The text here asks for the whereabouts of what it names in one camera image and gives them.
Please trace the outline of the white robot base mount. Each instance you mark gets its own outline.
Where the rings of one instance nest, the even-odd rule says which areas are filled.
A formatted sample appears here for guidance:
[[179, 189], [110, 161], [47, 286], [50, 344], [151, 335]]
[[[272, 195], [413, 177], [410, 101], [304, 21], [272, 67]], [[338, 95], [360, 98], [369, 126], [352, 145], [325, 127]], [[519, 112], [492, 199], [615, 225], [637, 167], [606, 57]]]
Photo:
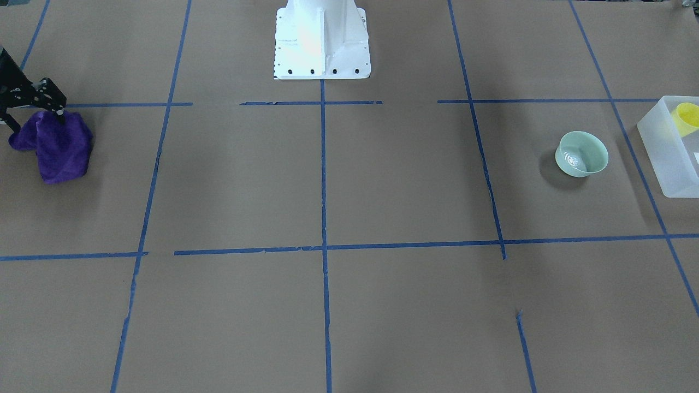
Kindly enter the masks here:
[[275, 22], [275, 79], [370, 77], [367, 17], [355, 1], [289, 1]]

